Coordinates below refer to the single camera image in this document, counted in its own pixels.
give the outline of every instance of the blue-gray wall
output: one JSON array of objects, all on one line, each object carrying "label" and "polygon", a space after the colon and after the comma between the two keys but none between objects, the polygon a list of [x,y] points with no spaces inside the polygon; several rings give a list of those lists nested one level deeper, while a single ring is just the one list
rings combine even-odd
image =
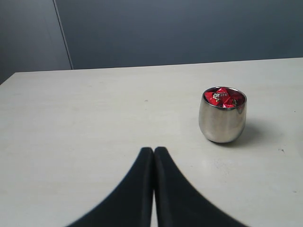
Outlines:
[{"label": "blue-gray wall", "polygon": [[303,0],[56,0],[76,69],[303,57]]},{"label": "blue-gray wall", "polygon": [[0,84],[15,72],[71,69],[52,0],[0,0]]}]

